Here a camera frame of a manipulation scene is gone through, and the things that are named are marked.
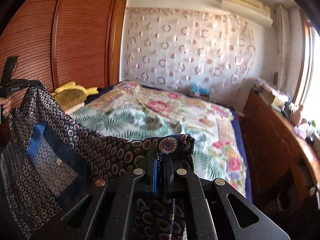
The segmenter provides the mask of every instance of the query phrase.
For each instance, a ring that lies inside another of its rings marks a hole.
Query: black patterned garment
[[[106,181],[137,168],[156,144],[158,167],[166,154],[193,171],[194,139],[189,135],[144,141],[111,137],[66,115],[44,84],[29,88],[20,109],[10,113],[12,138],[0,155],[0,183],[9,210],[26,238],[93,181]],[[134,239],[182,239],[181,199],[138,200]]]

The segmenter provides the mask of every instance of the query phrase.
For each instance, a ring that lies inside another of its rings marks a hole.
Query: stuffed animal
[[[97,87],[85,89],[83,86],[76,85],[75,82],[71,81],[57,88],[55,93],[51,93],[51,95],[63,111],[71,114],[84,106],[84,101],[87,99],[87,96],[98,93]]]

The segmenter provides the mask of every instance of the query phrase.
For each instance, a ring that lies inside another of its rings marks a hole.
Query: finger
[[[4,109],[3,112],[2,112],[2,113],[3,113],[3,116],[4,116],[4,117],[7,117],[7,116],[9,115],[9,112],[10,112],[10,109],[9,109],[9,108]]]
[[[0,105],[4,105],[9,101],[8,98],[0,98]]]
[[[12,100],[9,100],[6,104],[3,105],[3,109],[11,108]]]

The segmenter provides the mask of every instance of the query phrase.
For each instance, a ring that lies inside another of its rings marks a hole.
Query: human hand
[[[9,115],[12,104],[12,96],[10,95],[8,98],[0,98],[0,105],[2,105],[3,116],[6,117]]]

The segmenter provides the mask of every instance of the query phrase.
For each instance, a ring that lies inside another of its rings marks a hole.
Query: floral bedspread
[[[105,135],[129,139],[188,133],[195,138],[198,177],[224,178],[245,196],[246,166],[228,108],[124,81],[71,116]]]

